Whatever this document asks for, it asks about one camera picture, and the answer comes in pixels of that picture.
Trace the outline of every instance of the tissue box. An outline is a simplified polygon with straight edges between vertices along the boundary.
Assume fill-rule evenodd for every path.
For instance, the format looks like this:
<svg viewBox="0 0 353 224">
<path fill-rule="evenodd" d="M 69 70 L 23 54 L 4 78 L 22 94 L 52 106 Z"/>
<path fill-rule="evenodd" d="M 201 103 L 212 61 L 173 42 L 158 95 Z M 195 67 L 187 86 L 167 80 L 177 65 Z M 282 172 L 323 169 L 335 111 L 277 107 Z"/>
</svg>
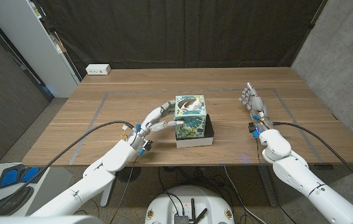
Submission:
<svg viewBox="0 0 353 224">
<path fill-rule="evenodd" d="M 184 121 L 175 126 L 176 138 L 204 137 L 206 117 L 203 95 L 176 96 L 174 120 Z"/>
</svg>

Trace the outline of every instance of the wooden table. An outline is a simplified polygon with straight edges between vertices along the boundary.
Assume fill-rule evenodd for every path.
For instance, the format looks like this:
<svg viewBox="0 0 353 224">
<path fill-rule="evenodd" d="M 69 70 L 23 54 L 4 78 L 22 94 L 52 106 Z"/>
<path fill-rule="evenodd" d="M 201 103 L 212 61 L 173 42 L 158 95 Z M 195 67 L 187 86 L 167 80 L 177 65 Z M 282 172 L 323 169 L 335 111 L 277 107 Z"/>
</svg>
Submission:
<svg viewBox="0 0 353 224">
<path fill-rule="evenodd" d="M 353 164 L 353 135 L 291 68 L 112 70 L 106 76 L 88 75 L 22 163 L 44 166 L 92 127 L 114 120 L 135 125 L 176 95 L 199 94 L 205 96 L 214 127 L 213 145 L 178 149 L 174 129 L 165 129 L 148 136 L 154 141 L 153 148 L 136 161 L 136 166 L 258 165 L 257 144 L 248 132 L 252 120 L 238 101 L 247 82 L 252 83 L 267 104 L 272 121 L 297 122 L 322 137 Z M 341 163 L 312 136 L 291 126 L 277 128 L 309 164 Z M 110 150 L 121 134 L 120 124 L 98 129 L 54 165 L 88 166 Z"/>
</svg>

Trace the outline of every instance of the black curtain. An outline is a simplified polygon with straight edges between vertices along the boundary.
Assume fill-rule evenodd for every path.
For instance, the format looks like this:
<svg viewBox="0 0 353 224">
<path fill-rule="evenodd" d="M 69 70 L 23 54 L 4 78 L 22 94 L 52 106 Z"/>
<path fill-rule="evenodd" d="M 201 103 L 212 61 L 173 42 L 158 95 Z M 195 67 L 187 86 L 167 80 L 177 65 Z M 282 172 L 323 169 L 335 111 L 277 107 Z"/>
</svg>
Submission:
<svg viewBox="0 0 353 224">
<path fill-rule="evenodd" d="M 289 66 L 322 0 L 40 0 L 81 74 L 112 68 Z"/>
</svg>

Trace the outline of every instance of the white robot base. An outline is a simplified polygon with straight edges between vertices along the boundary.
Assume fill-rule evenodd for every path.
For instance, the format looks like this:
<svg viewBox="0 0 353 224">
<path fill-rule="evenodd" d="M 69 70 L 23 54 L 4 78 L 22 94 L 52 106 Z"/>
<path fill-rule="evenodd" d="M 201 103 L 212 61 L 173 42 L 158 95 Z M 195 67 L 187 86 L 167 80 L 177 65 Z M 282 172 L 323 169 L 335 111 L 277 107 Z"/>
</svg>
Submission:
<svg viewBox="0 0 353 224">
<path fill-rule="evenodd" d="M 177 211 L 171 199 L 166 193 L 158 195 L 149 205 L 145 218 L 145 224 L 232 224 L 234 218 L 229 204 L 211 190 L 195 185 L 177 186 L 167 191 L 175 203 Z"/>
</svg>

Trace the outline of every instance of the floral pattern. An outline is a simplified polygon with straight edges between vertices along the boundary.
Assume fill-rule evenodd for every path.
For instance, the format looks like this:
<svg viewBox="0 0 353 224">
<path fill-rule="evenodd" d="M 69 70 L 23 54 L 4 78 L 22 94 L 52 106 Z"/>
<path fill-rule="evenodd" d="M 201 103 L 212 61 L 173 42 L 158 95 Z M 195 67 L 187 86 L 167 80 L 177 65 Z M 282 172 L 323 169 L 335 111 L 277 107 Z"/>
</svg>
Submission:
<svg viewBox="0 0 353 224">
<path fill-rule="evenodd" d="M 194 138 L 204 137 L 205 121 L 201 117 L 185 117 L 184 124 L 176 128 L 177 137 Z"/>
<path fill-rule="evenodd" d="M 203 106 L 195 111 L 181 110 L 177 105 L 178 102 L 190 99 L 199 98 L 203 102 Z M 184 121 L 184 124 L 175 127 L 176 136 L 178 138 L 202 138 L 204 137 L 205 118 L 207 111 L 205 109 L 205 101 L 203 95 L 192 96 L 176 96 L 175 120 Z"/>
</svg>

